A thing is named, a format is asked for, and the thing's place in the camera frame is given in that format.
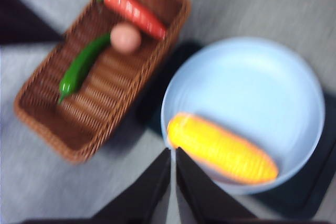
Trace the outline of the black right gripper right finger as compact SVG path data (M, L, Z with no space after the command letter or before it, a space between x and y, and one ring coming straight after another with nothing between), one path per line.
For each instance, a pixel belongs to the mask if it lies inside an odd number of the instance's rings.
M197 223L251 223L256 215L220 189L184 152L176 150L177 184Z

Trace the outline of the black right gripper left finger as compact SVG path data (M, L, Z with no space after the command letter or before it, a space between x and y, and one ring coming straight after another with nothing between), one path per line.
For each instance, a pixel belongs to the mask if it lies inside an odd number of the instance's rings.
M165 148L140 177L91 219L91 223L150 223L171 181L171 152Z

